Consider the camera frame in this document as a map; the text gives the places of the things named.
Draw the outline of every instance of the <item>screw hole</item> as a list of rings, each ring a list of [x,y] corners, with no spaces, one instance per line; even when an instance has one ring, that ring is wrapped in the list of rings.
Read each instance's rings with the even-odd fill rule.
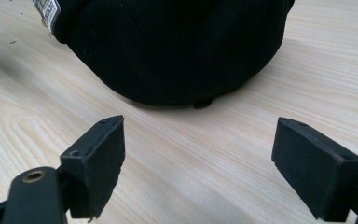
[[[71,152],[69,153],[69,155],[71,155],[71,156],[78,156],[78,155],[80,155],[80,152],[77,151],[77,150],[71,151]]]
[[[23,178],[22,178],[22,182],[24,183],[34,183],[38,180],[41,180],[45,177],[46,175],[46,172],[45,171],[33,171],[27,175],[25,175]]]

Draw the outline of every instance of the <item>wood grain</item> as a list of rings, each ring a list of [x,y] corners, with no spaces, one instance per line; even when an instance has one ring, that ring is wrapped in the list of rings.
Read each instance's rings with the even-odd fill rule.
[[[278,117],[358,154],[358,1],[297,0],[268,66],[194,110],[119,96],[49,36],[32,1],[0,0],[0,202],[16,175],[58,167],[81,134],[115,115],[125,117],[127,157],[94,222],[320,223],[270,154]]]

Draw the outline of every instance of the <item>black fabric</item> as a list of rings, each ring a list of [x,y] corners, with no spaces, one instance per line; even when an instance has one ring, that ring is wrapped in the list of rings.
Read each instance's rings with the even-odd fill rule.
[[[53,34],[146,105],[210,101],[259,72],[294,0],[59,0]]]

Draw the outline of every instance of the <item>white label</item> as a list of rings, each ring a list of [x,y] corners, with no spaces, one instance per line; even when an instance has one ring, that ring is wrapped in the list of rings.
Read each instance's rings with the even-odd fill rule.
[[[34,0],[34,6],[45,20],[48,29],[53,33],[54,24],[61,12],[57,0]]]

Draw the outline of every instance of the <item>wooden table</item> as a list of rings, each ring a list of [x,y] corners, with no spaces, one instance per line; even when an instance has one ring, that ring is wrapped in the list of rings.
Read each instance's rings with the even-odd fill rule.
[[[271,161],[272,143],[286,117],[358,154],[358,1],[297,0],[268,66],[195,110],[119,96],[49,36],[32,1],[0,0],[0,202],[16,175],[58,167],[115,115],[125,117],[127,157],[95,222],[320,223]]]

